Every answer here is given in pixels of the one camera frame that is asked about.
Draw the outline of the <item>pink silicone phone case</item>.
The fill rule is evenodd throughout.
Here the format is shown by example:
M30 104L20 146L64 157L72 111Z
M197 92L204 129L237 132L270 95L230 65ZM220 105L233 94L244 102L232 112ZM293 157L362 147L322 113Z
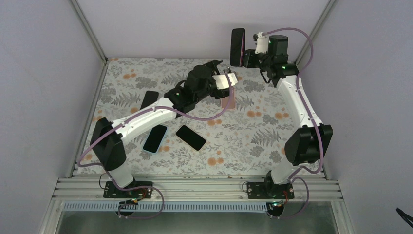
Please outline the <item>pink silicone phone case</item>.
M236 109L236 100L235 100L235 89L232 88L232 94L229 96L221 99L221 107L224 109L225 107L227 110L235 110Z

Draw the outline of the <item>black phone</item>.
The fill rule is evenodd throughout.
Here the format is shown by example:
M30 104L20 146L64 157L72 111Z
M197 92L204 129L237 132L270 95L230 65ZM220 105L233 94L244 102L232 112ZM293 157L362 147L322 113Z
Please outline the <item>black phone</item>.
M234 67L243 66L243 52L245 50L245 29L235 28L231 31L230 42L230 65Z

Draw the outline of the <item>bare black smartphone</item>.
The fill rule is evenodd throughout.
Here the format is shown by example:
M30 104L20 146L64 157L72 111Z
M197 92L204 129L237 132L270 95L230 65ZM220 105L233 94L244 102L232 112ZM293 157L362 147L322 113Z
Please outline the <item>bare black smartphone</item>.
M144 98L142 100L141 106L140 106L140 110L152 105L153 103L155 103L159 98L159 93L156 91L146 91Z

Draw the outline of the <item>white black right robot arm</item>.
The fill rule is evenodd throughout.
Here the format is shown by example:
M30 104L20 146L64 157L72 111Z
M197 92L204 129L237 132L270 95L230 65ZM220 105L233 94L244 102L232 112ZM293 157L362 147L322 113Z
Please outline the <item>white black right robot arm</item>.
M254 41L256 48L243 52L243 65L258 68L264 81L274 85L296 127L285 143L286 158L264 180L265 195L276 198L282 193L282 185L289 183L300 170L311 174L321 171L333 129L323 124L315 113L296 64L288 61L288 37L260 32L254 35Z

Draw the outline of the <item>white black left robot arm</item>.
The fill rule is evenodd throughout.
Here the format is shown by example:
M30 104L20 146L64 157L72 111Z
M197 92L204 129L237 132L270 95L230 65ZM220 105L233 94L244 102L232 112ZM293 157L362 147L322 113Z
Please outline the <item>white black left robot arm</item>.
M126 163L127 141L164 122L181 116L190 118L188 113L206 97L222 99L233 94L238 78L230 69L220 74L218 64L218 60L213 60L195 66L185 80L134 114L113 121L105 117L97 121L90 145L82 155L94 152L99 160L97 164L108 173L121 196L132 196L136 186Z

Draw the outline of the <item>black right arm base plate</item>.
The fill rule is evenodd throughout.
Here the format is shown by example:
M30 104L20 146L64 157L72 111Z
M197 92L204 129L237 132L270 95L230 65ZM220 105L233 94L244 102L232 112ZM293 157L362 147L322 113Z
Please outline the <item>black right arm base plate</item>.
M249 199L294 199L294 189L291 183L276 184L269 171L263 182L246 183L246 192Z

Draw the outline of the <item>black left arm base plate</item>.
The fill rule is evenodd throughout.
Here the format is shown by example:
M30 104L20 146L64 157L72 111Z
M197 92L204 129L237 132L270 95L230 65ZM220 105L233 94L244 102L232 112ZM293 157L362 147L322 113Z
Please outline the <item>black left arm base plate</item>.
M104 187L104 198L121 198L121 199L144 199L151 198L152 181L133 181L124 190L118 189L115 184L110 180L107 181Z

